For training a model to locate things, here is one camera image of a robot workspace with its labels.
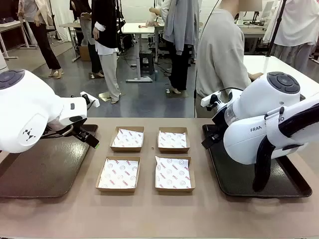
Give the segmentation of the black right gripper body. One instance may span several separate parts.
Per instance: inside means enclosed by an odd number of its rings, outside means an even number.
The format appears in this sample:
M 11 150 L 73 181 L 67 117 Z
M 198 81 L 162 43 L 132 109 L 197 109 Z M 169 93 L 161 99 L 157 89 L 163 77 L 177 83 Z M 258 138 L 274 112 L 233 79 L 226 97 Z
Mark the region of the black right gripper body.
M 220 108 L 214 117 L 212 118 L 212 121 L 215 123 L 215 125 L 218 128 L 218 133 L 223 136 L 226 129 L 227 129 L 227 123 L 225 120 L 225 111 L 227 109 L 227 106 L 224 106 L 223 108 Z

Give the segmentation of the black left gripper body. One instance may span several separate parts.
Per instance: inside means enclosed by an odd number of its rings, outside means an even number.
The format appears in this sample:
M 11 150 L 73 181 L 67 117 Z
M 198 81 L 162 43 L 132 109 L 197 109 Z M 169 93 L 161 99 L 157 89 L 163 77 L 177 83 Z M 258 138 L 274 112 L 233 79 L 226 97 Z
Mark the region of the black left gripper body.
M 72 125 L 71 135 L 76 137 L 78 140 L 86 140 L 88 137 L 88 132 L 85 131 L 80 124 Z

